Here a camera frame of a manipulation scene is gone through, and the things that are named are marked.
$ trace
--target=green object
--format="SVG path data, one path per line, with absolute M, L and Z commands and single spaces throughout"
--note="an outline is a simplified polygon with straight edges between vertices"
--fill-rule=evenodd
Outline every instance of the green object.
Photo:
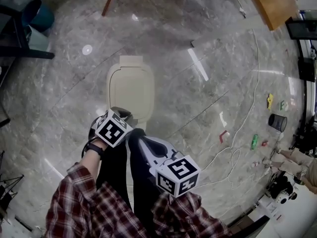
M 284 101 L 281 101 L 280 105 L 279 105 L 279 109 L 283 110 L 284 109 Z
M 252 139 L 251 150 L 254 150 L 258 143 L 258 135 L 255 134 Z

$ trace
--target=shoe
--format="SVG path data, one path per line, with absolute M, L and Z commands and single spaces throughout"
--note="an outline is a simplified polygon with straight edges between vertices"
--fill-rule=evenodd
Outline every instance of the shoe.
M 271 163 L 272 163 L 272 161 L 270 161 L 268 158 L 264 158 L 264 159 L 262 160 L 262 164 L 263 164 L 263 165 L 271 165 Z
M 276 151 L 277 153 L 280 153 L 280 152 L 282 151 L 279 142 L 276 144 L 275 151 Z

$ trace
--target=teal trash bin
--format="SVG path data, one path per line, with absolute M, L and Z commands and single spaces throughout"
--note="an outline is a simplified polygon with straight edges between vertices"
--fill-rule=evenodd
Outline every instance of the teal trash bin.
M 29 2 L 22 12 L 22 24 L 24 27 L 30 25 L 39 32 L 44 32 L 53 23 L 54 14 L 41 0 Z

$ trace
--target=black cylinder cup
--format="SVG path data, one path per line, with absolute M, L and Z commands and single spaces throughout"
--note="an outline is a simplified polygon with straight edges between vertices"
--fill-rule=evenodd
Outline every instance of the black cylinder cup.
M 272 114 L 270 115 L 268 119 L 268 125 L 277 129 L 280 132 L 283 132 L 285 130 L 286 124 L 287 124 L 287 117 Z

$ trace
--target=white sneaker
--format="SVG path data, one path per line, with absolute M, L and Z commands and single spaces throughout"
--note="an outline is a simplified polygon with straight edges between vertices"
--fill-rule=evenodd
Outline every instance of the white sneaker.
M 263 163 L 264 165 L 271 165 L 272 161 L 270 161 L 268 158 L 264 158 L 264 159 L 262 160 L 262 163 Z

